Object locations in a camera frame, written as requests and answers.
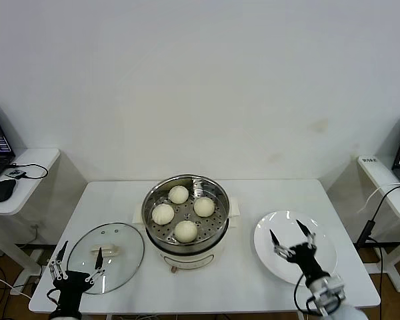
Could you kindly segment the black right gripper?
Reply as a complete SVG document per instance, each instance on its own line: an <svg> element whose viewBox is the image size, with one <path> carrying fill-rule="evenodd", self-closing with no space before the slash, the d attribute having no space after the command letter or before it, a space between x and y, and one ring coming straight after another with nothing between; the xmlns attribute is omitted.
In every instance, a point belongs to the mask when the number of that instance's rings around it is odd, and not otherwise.
<svg viewBox="0 0 400 320"><path fill-rule="evenodd" d="M329 277L330 274L322 270L320 264L318 264L315 253L315 234L310 232L309 228L304 225L300 220L296 220L300 230L307 238L307 243L302 243L293 247L285 247L280 244L278 238L270 229L271 240L274 245L274 252L287 260L290 263L295 263L301 269L303 275L305 276L306 283L312 283L323 277Z"/></svg>

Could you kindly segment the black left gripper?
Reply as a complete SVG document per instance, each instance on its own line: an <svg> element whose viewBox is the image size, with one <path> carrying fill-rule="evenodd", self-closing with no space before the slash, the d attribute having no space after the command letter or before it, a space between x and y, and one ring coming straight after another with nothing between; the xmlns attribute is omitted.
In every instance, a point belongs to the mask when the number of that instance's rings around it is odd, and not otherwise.
<svg viewBox="0 0 400 320"><path fill-rule="evenodd" d="M82 295L90 289L96 278L102 275L103 268L102 247L99 248L92 274L80 271L65 271L62 269L62 262L68 241L64 243L54 259L49 262L49 272L53 285L59 291L59 300L56 311L60 313L78 313Z"/></svg>

